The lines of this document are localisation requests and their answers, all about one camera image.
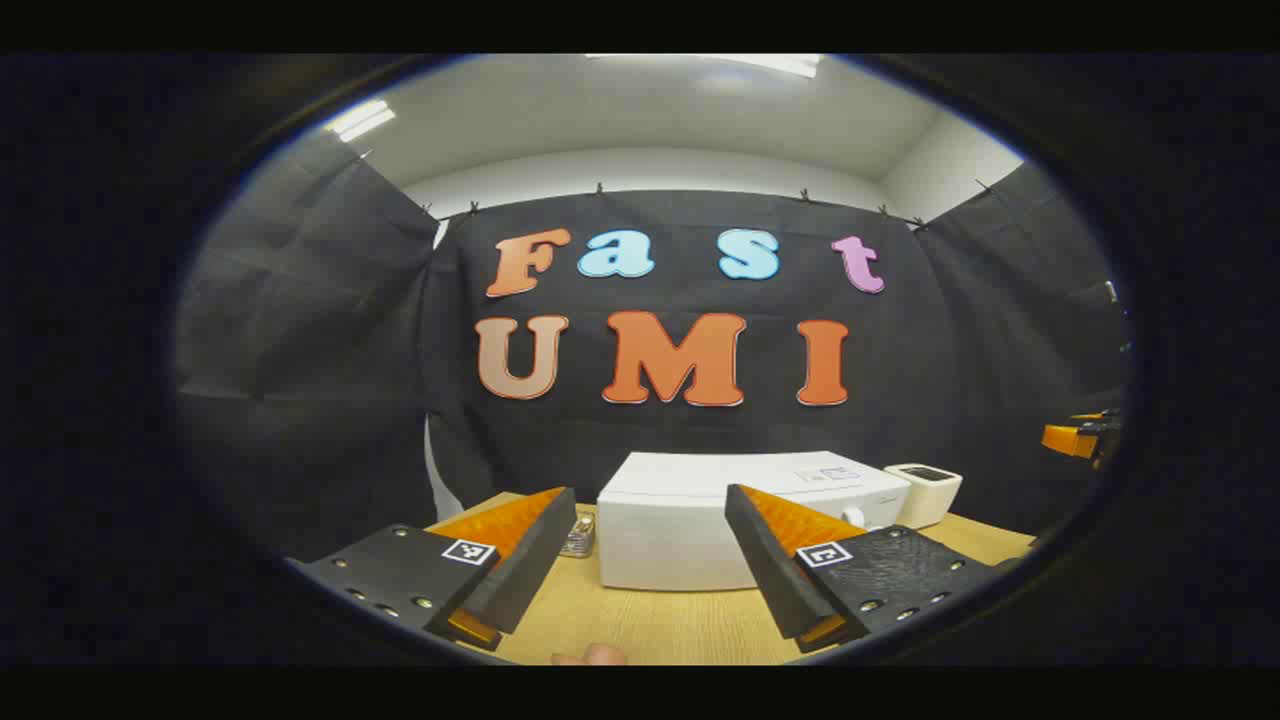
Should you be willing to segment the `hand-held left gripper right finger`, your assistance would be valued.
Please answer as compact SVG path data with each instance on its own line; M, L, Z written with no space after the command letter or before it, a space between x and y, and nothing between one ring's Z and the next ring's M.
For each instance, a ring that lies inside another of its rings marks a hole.
M864 529L744 484L727 488L724 519L780 634L804 653L928 618L998 575L908 527Z

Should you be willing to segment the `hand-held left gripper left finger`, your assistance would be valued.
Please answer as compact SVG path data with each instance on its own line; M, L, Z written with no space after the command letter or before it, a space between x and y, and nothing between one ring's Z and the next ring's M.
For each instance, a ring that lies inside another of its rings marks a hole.
M392 524L289 566L328 596L416 639L494 651L520 625L577 521L556 487L447 521Z

